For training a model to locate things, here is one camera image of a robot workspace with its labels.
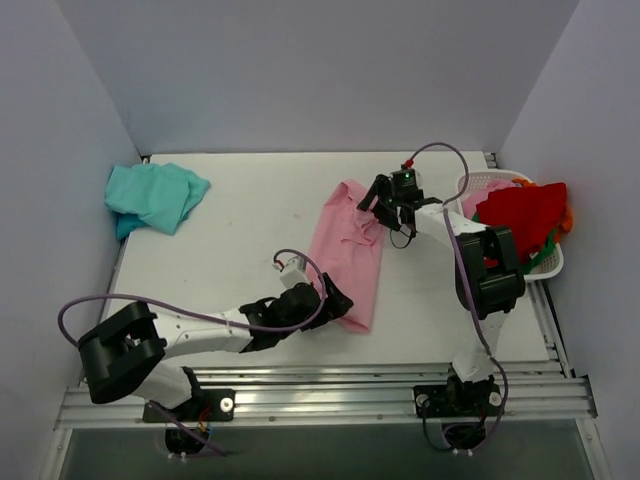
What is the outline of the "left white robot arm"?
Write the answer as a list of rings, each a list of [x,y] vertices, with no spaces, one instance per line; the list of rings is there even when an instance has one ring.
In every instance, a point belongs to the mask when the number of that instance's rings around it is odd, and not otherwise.
[[[202,405],[192,368],[168,359],[203,352],[254,353],[274,348],[296,331],[321,327],[354,306],[328,274],[317,286],[301,281],[278,297],[266,297],[219,314],[217,321],[153,312],[132,302],[78,341],[90,398],[108,404],[133,395],[160,404],[179,419]]]

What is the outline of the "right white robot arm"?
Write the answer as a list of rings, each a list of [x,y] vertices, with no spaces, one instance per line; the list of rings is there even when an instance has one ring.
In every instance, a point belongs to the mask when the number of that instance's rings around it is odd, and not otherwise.
[[[418,173],[409,167],[377,175],[357,209],[373,213],[391,231],[405,227],[411,239],[428,236],[452,248],[456,294],[471,315],[474,333],[452,361],[457,379],[443,391],[450,409],[469,411],[480,400],[476,383],[493,375],[507,315],[525,293],[511,230],[474,222],[426,197]]]

